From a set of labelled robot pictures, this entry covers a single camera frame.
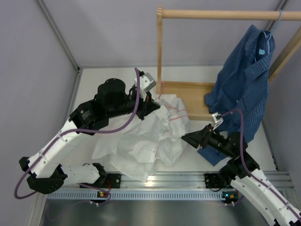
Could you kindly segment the white shirt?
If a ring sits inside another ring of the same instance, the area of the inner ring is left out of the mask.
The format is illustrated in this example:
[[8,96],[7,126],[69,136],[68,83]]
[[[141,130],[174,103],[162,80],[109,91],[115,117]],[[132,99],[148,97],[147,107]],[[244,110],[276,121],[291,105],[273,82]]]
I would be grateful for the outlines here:
[[155,102],[160,108],[143,121],[134,117],[119,132],[97,135],[92,159],[142,182],[157,173],[157,163],[174,165],[187,146],[181,137],[188,132],[188,114],[176,95],[162,95]]

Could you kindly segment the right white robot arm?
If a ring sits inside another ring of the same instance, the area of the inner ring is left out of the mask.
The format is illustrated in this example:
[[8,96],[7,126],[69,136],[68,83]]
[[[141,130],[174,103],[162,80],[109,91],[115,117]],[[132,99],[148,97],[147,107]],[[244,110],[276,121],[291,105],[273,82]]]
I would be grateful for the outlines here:
[[215,148],[230,160],[216,174],[224,187],[238,190],[264,217],[270,226],[299,226],[301,212],[270,182],[259,164],[246,151],[248,147],[240,132],[228,137],[213,130],[211,124],[202,130],[187,133],[182,140],[192,147]]

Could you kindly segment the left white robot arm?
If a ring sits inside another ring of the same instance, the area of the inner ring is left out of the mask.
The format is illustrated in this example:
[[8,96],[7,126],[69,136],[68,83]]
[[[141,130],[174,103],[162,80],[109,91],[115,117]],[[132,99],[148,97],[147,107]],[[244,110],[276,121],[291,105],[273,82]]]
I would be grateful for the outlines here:
[[70,115],[61,131],[41,151],[31,157],[23,157],[19,164],[29,174],[30,189],[50,194],[63,185],[84,184],[100,188],[106,184],[107,173],[99,163],[79,167],[61,164],[64,157],[82,141],[109,125],[109,119],[130,114],[144,120],[145,116],[160,108],[150,90],[156,81],[148,75],[135,79],[126,94],[125,83],[116,78],[98,86],[92,100],[80,104]]

